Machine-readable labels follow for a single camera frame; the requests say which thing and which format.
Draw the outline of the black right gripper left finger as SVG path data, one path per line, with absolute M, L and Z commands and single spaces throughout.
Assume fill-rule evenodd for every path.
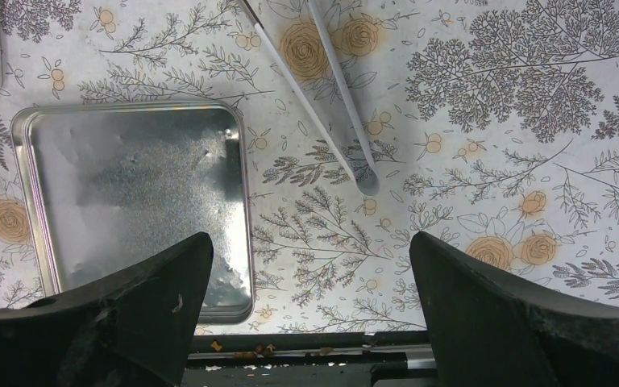
M 0 309 L 0 386 L 178 386 L 213 258 L 199 232 L 87 285 Z

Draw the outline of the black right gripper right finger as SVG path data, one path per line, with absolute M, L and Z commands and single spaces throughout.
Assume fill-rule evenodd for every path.
M 425 232 L 409 258 L 444 386 L 619 386 L 619 307 L 486 264 Z

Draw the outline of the white handled metal tongs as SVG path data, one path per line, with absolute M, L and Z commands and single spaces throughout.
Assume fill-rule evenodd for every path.
M 273 57 L 275 70 L 289 83 L 349 179 L 362 194 L 378 194 L 376 161 L 317 2 L 301 2 L 301 9 L 309 12 L 305 22 L 293 25 L 277 43 L 249 2 L 239 4 Z

